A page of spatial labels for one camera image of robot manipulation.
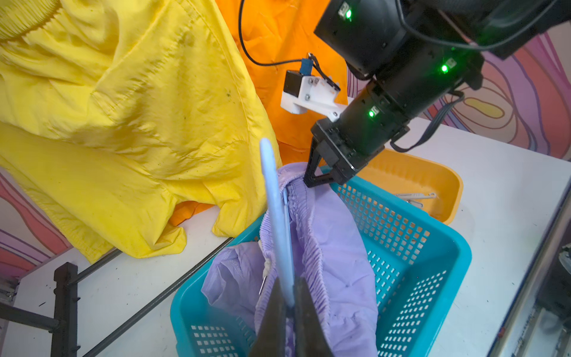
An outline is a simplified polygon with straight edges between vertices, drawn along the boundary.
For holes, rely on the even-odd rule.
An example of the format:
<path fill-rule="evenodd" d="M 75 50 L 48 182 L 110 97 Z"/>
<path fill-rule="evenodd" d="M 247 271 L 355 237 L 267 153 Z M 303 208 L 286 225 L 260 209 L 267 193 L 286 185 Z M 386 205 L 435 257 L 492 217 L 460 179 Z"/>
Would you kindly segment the light blue wire hanger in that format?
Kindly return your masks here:
<path fill-rule="evenodd" d="M 260 141 L 260 162 L 266 186 L 267 213 L 272 225 L 274 262 L 280 288 L 288 308 L 294 308 L 294 259 L 291 246 L 291 224 L 287 192 L 279 187 L 277 163 L 269 139 Z"/>

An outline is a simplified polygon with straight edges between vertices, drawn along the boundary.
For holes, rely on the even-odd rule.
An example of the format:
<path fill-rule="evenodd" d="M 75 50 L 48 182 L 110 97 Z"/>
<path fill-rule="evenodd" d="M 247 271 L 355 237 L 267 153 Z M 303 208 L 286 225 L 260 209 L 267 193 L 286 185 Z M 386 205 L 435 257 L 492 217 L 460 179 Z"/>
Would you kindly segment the grey clothespin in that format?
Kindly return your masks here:
<path fill-rule="evenodd" d="M 428 199 L 436 199 L 437 198 L 437 194 L 436 193 L 397 193 L 396 197 L 406 201 L 407 203 L 413 205 L 413 207 L 422 209 L 424 208 L 424 205 L 422 203 L 422 200 L 428 200 Z"/>

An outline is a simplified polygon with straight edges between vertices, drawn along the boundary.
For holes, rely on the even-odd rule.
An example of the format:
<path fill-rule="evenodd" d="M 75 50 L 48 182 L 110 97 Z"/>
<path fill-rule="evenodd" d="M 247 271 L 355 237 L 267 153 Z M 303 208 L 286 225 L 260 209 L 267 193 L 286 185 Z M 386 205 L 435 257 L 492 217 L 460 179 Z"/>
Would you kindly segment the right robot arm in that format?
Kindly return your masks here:
<path fill-rule="evenodd" d="M 424 144 L 464 99 L 461 86 L 482 86 L 484 53 L 507 58 L 569 19 L 568 1 L 331 1 L 315 35 L 367 85 L 337 119 L 313 126 L 305 184 L 345 184 L 386 146 L 402 152 L 410 121 L 452 96 Z"/>

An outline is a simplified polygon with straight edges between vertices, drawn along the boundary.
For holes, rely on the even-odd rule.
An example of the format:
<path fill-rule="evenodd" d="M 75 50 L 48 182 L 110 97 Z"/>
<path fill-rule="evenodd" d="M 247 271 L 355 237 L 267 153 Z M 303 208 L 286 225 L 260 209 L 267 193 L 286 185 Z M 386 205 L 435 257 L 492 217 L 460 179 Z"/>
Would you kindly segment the lilac shorts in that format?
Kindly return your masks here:
<path fill-rule="evenodd" d="M 306 187 L 306 164 L 277 172 L 288 196 L 295 274 L 309 286 L 321 328 L 334 356 L 375 356 L 375 275 L 352 214 L 328 184 Z M 277 278 L 272 224 L 264 217 L 257 242 L 222 250 L 202 286 L 209 305 L 260 330 Z"/>

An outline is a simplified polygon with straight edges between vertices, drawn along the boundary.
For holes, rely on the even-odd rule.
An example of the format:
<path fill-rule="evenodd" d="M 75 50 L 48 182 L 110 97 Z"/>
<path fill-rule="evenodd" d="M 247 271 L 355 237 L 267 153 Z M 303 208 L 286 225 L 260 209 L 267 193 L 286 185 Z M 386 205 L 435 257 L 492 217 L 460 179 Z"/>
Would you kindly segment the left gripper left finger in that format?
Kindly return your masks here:
<path fill-rule="evenodd" d="M 276 279 L 268 306 L 249 357 L 278 357 L 286 352 L 286 322 L 288 306 Z"/>

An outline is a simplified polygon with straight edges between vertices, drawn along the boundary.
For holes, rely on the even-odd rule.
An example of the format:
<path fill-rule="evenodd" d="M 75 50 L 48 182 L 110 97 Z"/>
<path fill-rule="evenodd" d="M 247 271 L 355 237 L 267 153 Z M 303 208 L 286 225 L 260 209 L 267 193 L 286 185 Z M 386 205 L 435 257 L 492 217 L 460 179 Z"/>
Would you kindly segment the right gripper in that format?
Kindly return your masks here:
<path fill-rule="evenodd" d="M 389 121 L 372 129 L 343 128 L 330 119 L 317 121 L 303 181 L 306 187 L 345 184 L 360 173 L 391 139 L 407 134 L 409 122 Z"/>

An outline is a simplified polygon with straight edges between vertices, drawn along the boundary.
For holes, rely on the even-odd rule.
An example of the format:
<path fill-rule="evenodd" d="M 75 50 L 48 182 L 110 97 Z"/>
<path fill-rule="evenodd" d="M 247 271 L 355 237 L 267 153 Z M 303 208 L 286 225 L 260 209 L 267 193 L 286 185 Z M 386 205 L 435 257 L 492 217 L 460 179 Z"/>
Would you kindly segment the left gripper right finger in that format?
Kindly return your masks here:
<path fill-rule="evenodd" d="M 334 356 L 304 278 L 295 278 L 294 281 L 294 331 L 296 356 Z"/>

